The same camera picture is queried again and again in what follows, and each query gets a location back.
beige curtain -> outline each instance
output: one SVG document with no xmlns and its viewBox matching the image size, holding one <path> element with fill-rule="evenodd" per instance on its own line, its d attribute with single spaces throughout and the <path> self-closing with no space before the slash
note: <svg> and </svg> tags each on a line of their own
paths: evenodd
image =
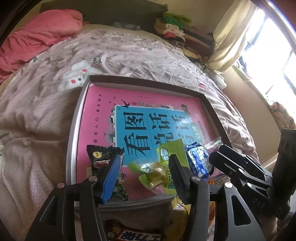
<svg viewBox="0 0 296 241">
<path fill-rule="evenodd" d="M 257 6 L 250 0 L 234 0 L 214 31 L 215 49 L 207 61 L 211 70 L 225 73 L 238 60 L 256 10 Z"/>
</svg>

silver screw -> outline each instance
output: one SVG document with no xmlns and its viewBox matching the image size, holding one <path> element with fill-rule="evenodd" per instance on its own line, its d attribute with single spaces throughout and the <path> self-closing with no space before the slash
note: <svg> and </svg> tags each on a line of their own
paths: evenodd
<svg viewBox="0 0 296 241">
<path fill-rule="evenodd" d="M 64 183 L 58 183 L 58 184 L 57 184 L 57 188 L 63 188 L 64 186 L 65 186 Z"/>
<path fill-rule="evenodd" d="M 96 176 L 90 176 L 89 181 L 90 182 L 95 182 L 98 178 Z"/>
<path fill-rule="evenodd" d="M 191 180 L 194 182 L 199 182 L 200 181 L 200 177 L 199 176 L 192 176 Z"/>
<path fill-rule="evenodd" d="M 225 185 L 227 188 L 232 188 L 232 187 L 233 187 L 232 183 L 229 183 L 229 182 L 224 183 L 224 185 Z"/>
</svg>

green snack package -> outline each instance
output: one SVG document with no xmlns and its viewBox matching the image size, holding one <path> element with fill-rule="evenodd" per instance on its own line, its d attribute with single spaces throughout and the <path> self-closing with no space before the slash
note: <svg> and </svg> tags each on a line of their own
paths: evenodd
<svg viewBox="0 0 296 241">
<path fill-rule="evenodd" d="M 163 186 L 164 191 L 166 194 L 176 195 L 176 188 L 168 168 L 168 158 L 170 155 L 175 154 L 181 166 L 190 169 L 182 139 L 161 144 L 157 148 L 157 152 L 160 155 L 160 163 L 168 169 L 168 174 Z"/>
</svg>

pink blanket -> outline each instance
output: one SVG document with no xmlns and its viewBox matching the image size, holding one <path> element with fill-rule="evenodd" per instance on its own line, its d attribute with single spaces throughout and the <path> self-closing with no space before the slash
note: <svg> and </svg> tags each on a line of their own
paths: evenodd
<svg viewBox="0 0 296 241">
<path fill-rule="evenodd" d="M 0 83 L 52 45 L 78 33 L 82 14 L 76 10 L 49 10 L 10 34 L 0 48 Z"/>
</svg>

bedspread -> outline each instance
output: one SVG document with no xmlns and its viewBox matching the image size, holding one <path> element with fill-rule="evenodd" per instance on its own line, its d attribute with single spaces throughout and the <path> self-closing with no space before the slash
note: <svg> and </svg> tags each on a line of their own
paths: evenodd
<svg viewBox="0 0 296 241">
<path fill-rule="evenodd" d="M 67 139 L 90 74 L 161 81 L 207 97 L 237 150 L 255 159 L 245 122 L 181 50 L 143 31 L 101 27 L 66 39 L 25 64 L 0 97 L 0 218 L 24 240 L 36 214 L 65 181 Z"/>
</svg>

